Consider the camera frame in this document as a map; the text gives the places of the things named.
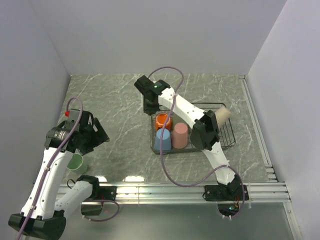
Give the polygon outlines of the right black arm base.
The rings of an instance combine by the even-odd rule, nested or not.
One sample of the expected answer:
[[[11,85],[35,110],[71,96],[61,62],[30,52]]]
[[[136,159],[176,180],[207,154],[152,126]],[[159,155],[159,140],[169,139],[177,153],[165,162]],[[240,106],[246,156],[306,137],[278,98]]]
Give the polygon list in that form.
[[[235,189],[222,184],[205,185],[202,198],[206,202],[217,202],[222,217],[231,219],[240,212],[242,204],[249,200],[249,193],[247,186],[241,184]]]

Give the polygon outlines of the blue plastic cup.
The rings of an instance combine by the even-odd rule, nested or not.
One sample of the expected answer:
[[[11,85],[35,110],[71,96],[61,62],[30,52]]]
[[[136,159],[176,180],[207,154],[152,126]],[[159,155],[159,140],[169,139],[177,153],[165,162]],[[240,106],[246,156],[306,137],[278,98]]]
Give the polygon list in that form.
[[[162,129],[159,128],[156,132],[156,135],[154,137],[154,150],[156,152],[160,151],[160,140],[162,140],[162,151],[167,152],[172,149],[172,143],[171,143],[171,133],[168,129],[164,129],[163,136],[161,137]]]

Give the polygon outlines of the light green plastic cup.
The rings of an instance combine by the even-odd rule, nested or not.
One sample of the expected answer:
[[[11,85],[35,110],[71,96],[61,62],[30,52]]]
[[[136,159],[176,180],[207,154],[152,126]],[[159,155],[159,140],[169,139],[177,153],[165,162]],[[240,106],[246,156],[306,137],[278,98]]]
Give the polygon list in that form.
[[[88,163],[82,155],[75,153],[69,161],[67,169],[81,175],[87,171]]]

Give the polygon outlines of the orange mug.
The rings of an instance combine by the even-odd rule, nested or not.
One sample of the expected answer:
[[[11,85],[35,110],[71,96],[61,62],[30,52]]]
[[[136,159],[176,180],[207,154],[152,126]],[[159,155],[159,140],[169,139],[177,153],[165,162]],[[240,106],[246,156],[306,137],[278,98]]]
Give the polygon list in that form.
[[[163,128],[164,123],[168,117],[168,114],[163,112],[159,113],[156,115],[155,120],[154,120],[154,126],[155,126],[155,131],[157,132],[159,129]],[[172,125],[173,125],[173,120],[171,117],[169,117],[168,121],[166,122],[165,128],[169,131],[172,130]]]

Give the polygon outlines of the black wire dish rack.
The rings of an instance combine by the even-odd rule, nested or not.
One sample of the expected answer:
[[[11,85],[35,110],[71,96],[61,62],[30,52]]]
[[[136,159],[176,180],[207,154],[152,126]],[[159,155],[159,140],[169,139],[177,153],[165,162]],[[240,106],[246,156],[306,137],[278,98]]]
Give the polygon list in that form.
[[[195,105],[197,108],[203,109],[206,112],[209,110],[216,112],[221,107],[226,106],[222,102],[193,102],[192,104]],[[156,140],[155,136],[157,133],[157,131],[155,129],[156,116],[158,114],[168,113],[168,112],[169,112],[169,109],[161,105],[160,111],[149,116],[150,148],[157,155],[160,154],[160,151],[155,148],[155,140]],[[190,139],[191,131],[192,131],[191,128],[188,127],[188,142],[187,142],[186,147],[181,148],[181,149],[172,147],[171,150],[164,151],[163,154],[179,154],[179,153],[200,152],[200,150],[197,149],[191,142],[191,139]],[[232,148],[236,144],[236,139],[235,139],[235,135],[234,135],[234,131],[233,131],[233,127],[232,127],[232,123],[231,123],[230,118],[228,118],[227,121],[218,130],[218,137],[219,137],[219,141],[220,141],[221,148],[223,151]]]

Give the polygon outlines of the salmon plastic cup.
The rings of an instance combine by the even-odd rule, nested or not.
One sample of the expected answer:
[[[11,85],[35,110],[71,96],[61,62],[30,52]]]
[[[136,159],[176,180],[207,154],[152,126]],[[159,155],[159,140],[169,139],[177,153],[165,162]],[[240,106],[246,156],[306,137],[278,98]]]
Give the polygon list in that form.
[[[188,144],[188,126],[179,122],[174,126],[172,132],[172,146],[175,149],[183,149]]]

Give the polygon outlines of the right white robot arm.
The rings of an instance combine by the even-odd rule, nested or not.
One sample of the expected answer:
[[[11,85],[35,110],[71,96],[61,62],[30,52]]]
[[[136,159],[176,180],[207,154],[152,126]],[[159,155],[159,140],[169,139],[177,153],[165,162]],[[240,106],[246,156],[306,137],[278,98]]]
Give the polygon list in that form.
[[[216,175],[220,201],[232,201],[236,197],[246,200],[246,188],[237,171],[227,160],[219,137],[221,126],[229,119],[230,111],[225,107],[217,111],[205,111],[184,99],[163,80],[151,81],[143,75],[134,83],[142,94],[143,111],[148,115],[159,111],[160,106],[169,109],[168,114],[175,114],[191,129],[190,140],[208,159]]]

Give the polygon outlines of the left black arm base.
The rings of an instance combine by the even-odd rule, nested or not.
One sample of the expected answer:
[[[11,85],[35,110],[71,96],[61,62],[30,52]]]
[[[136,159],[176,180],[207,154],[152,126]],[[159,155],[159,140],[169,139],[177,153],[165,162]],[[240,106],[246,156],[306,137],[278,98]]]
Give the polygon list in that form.
[[[81,209],[81,214],[84,219],[87,219],[88,221],[91,221],[91,222],[99,223],[99,222],[109,221],[118,215],[120,211],[120,205],[116,202],[116,193],[117,193],[116,186],[108,186],[106,188],[101,187],[99,179],[97,177],[89,176],[89,175],[81,175],[76,181],[74,181],[71,178],[68,179],[66,182],[66,185],[69,189],[72,189],[72,187],[69,185],[69,181],[71,181],[74,184],[74,186],[76,185],[77,182],[80,182],[80,181],[88,182],[89,184],[91,184],[92,194],[90,195],[89,198],[86,199],[86,201],[88,202],[89,200],[93,200],[94,203],[100,203],[99,212],[97,210],[83,211],[83,209]],[[104,203],[115,204],[117,207],[116,212],[112,216],[105,219],[91,218],[90,216],[99,216],[102,213]]]

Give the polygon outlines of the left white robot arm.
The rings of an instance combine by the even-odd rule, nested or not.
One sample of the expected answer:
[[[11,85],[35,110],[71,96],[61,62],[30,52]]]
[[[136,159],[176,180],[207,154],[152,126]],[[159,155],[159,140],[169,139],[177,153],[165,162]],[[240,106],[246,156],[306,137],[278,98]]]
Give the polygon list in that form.
[[[82,156],[110,139],[99,120],[89,111],[70,109],[67,119],[46,134],[43,160],[31,194],[8,225],[24,236],[58,240],[67,217],[85,200],[102,197],[98,178],[81,175],[66,196],[57,200],[64,172],[75,152]]]

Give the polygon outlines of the beige plastic cup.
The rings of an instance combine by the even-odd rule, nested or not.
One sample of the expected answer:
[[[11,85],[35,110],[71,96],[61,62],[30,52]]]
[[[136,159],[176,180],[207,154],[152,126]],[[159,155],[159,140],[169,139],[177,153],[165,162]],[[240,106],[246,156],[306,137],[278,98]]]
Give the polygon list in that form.
[[[215,117],[218,126],[223,125],[231,116],[231,112],[225,107],[222,106],[215,111]]]

